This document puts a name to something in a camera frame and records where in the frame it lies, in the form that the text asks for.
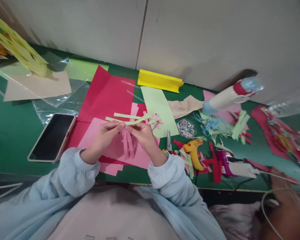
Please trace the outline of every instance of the cable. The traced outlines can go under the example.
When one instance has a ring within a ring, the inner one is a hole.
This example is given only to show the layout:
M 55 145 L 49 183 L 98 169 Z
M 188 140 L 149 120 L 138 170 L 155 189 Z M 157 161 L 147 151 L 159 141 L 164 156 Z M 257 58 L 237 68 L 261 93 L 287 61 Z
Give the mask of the cable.
M 15 187 L 15 186 L 19 186 L 21 184 L 23 184 L 23 183 L 15 183 L 15 184 L 11 184 L 11 185 L 0 186 L 0 189 L 1 188 L 8 188 L 8 187 Z
M 281 176 L 278 176 L 278 175 L 275 175 L 275 174 L 272 174 L 272 173 L 268 173 L 268 172 L 264 172 L 264 171 L 260 171 L 260 173 L 264 173 L 264 174 L 269 174 L 269 175 L 272 175 L 272 176 L 275 176 L 275 177 L 278 177 L 278 178 L 282 178 L 284 180 L 287 180 L 291 183 L 295 183 L 295 184 L 298 184 L 300 185 L 300 183 L 298 182 L 295 182 L 295 181 L 292 181 L 288 178 L 284 178 L 284 177 L 281 177 Z M 285 188 L 275 188 L 275 189 L 271 189 L 270 191 L 266 192 L 263 196 L 262 196 L 262 200 L 261 200 L 261 208 L 262 208 L 262 212 L 264 214 L 264 217 L 266 218 L 266 220 L 268 221 L 268 223 L 270 224 L 270 226 L 272 227 L 272 229 L 274 230 L 274 232 L 278 235 L 278 237 L 281 239 L 281 240 L 284 240 L 283 237 L 281 237 L 281 235 L 277 232 L 277 230 L 274 228 L 274 226 L 271 224 L 270 220 L 268 219 L 267 215 L 266 215 L 266 212 L 264 211 L 264 199 L 265 197 L 269 194 L 269 193 L 272 193 L 273 191 L 275 190 L 284 190 L 284 189 L 291 189 L 290 187 L 285 187 Z
M 2 197 L 4 197 L 5 195 L 11 193 L 12 191 L 16 190 L 17 188 L 21 187 L 22 185 L 23 185 L 23 183 L 18 184 L 16 187 L 10 189 L 9 191 L 5 192 L 4 194 L 1 194 L 1 195 L 0 195 L 0 198 L 2 198 Z

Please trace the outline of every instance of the wall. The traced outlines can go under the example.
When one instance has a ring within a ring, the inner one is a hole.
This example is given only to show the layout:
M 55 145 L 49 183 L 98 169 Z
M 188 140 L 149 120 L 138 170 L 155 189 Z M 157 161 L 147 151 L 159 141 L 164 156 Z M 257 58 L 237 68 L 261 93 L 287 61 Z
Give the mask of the wall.
M 221 90 L 245 68 L 269 103 L 300 92 L 300 0 L 151 0 L 137 69 Z
M 146 0 L 0 0 L 27 41 L 135 68 Z

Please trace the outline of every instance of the light blue sleeve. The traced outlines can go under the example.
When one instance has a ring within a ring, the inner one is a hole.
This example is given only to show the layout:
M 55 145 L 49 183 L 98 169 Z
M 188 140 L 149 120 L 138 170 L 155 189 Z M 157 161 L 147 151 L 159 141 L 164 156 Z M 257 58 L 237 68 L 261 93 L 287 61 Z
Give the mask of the light blue sleeve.
M 155 167 L 150 163 L 148 167 L 153 187 L 149 190 L 179 238 L 226 239 L 198 188 L 185 174 L 183 159 L 166 155 L 169 158 L 164 165 Z
M 76 199 L 93 187 L 99 173 L 100 163 L 85 163 L 81 151 L 66 150 L 57 169 L 0 204 L 0 239 L 47 239 Z

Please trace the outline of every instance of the glue gun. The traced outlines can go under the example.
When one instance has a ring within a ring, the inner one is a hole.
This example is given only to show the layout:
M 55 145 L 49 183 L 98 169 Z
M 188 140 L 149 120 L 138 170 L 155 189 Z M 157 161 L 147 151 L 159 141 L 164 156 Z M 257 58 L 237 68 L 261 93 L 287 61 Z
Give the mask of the glue gun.
M 188 144 L 183 145 L 184 151 L 190 153 L 194 168 L 199 171 L 202 171 L 204 169 L 201 163 L 199 162 L 199 158 L 197 155 L 198 147 L 202 145 L 202 139 L 195 139 L 189 142 Z

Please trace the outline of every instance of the green table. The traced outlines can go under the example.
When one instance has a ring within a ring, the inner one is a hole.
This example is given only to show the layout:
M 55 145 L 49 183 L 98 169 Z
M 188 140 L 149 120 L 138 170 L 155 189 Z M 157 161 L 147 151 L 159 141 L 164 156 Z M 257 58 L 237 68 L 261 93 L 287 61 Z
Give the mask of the green table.
M 70 53 L 49 49 L 37 45 L 33 47 L 39 54 L 43 55 L 50 51 L 61 58 L 69 57 L 73 55 Z M 95 60 L 87 60 L 96 63 L 103 63 Z M 109 73 L 115 76 L 134 79 L 137 81 L 139 72 L 137 70 L 120 67 L 113 64 L 109 65 Z M 5 92 L 6 80 L 0 77 L 0 90 Z M 184 84 L 180 88 L 180 93 L 173 93 L 164 91 L 164 94 L 168 100 L 183 100 L 190 94 L 199 100 L 203 98 L 203 88 L 196 87 L 189 84 Z M 142 97 L 141 90 L 136 88 L 135 94 Z M 24 174 L 24 175 L 38 175 L 42 176 L 48 174 L 52 169 L 58 167 L 57 164 L 51 163 L 39 163 L 27 161 L 27 156 L 40 135 L 43 125 L 39 121 L 36 112 L 32 106 L 31 101 L 15 101 L 15 102 L 3 102 L 3 97 L 0 95 L 0 173 L 9 174 Z M 140 100 L 134 98 L 136 103 L 142 103 Z M 255 109 L 259 104 L 248 101 L 242 104 L 242 108 L 247 110 L 248 113 L 252 109 Z M 185 118 L 191 119 L 191 115 L 187 115 Z M 296 130 L 300 130 L 300 116 L 292 116 L 284 118 L 284 121 Z M 195 122 L 197 129 L 200 129 L 199 123 Z M 296 178 L 300 181 L 300 167 L 298 167 L 292 161 L 276 157 L 272 154 L 267 141 L 263 135 L 263 132 L 254 119 L 250 119 L 248 122 L 250 133 L 253 136 L 253 145 L 242 145 L 241 142 L 234 141 L 232 139 L 224 139 L 224 145 L 230 148 L 236 158 L 248 158 L 263 165 L 273 165 L 279 170 L 284 171 L 287 175 Z M 172 140 L 187 143 L 187 139 L 181 136 L 173 136 Z M 162 138 L 160 142 L 160 148 L 166 148 L 167 139 Z M 178 149 L 175 144 L 172 145 L 173 149 Z M 199 148 L 200 151 L 211 156 L 209 146 L 207 142 Z M 138 184 L 149 184 L 150 179 L 147 174 L 147 170 L 139 167 L 124 166 L 123 171 L 119 171 L 117 176 L 111 176 L 104 173 L 100 173 L 97 179 L 110 181 L 110 182 L 127 182 Z M 209 189 L 222 189 L 233 190 L 238 183 L 246 180 L 246 178 L 225 178 L 222 177 L 221 184 L 213 182 L 212 174 L 199 175 L 197 179 L 197 186 L 200 188 Z M 260 175 L 257 179 L 254 179 L 246 184 L 241 185 L 241 190 L 248 191 L 267 191 L 270 189 L 268 176 Z

